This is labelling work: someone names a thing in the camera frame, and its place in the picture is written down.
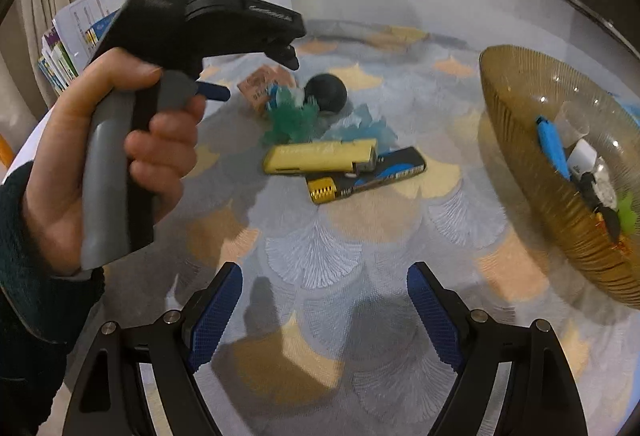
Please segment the person left hand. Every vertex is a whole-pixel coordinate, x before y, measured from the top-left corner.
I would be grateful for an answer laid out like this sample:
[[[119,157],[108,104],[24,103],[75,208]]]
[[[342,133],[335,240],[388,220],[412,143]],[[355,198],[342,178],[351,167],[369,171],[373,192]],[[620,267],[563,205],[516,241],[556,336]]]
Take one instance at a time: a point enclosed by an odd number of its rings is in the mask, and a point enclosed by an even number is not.
[[[146,130],[133,130],[133,93],[162,75],[158,66],[114,48],[55,105],[23,198],[27,229],[51,274],[70,277],[128,252],[128,182],[154,196],[144,226],[180,201],[206,102],[195,95],[182,108],[157,112]]]

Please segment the dark green sleeve forearm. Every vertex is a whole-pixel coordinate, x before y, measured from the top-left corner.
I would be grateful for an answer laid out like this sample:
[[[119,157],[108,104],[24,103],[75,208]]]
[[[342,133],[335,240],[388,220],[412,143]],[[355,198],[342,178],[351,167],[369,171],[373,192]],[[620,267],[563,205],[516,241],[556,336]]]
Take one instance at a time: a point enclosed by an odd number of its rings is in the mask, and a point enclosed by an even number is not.
[[[1,185],[1,433],[35,435],[50,416],[67,357],[94,304],[104,271],[55,277],[23,216],[32,163]]]

